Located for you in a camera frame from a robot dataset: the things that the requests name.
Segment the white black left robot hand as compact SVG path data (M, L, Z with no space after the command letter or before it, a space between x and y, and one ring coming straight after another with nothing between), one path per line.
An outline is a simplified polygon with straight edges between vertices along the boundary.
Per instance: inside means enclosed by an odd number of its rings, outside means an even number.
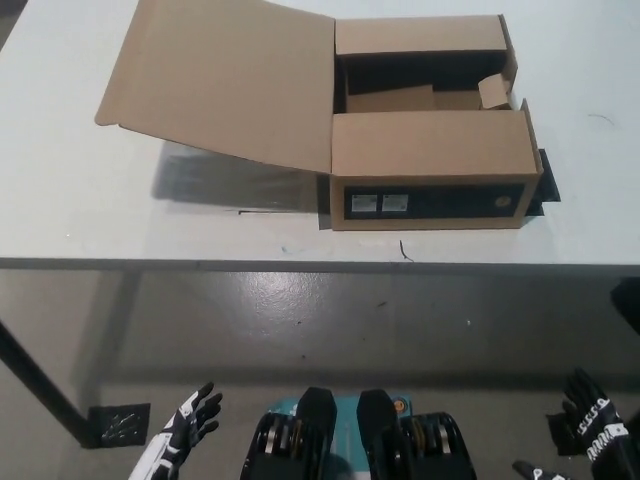
M192 393L146 446L129 480L178 479L191 451L219 427L223 394L208 382Z

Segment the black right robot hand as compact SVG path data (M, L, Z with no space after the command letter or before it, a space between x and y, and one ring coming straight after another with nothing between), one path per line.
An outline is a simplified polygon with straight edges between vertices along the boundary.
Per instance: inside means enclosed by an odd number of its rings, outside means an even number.
M571 373L564 387L563 419L594 479L637 479L639 447L609 396L583 369Z

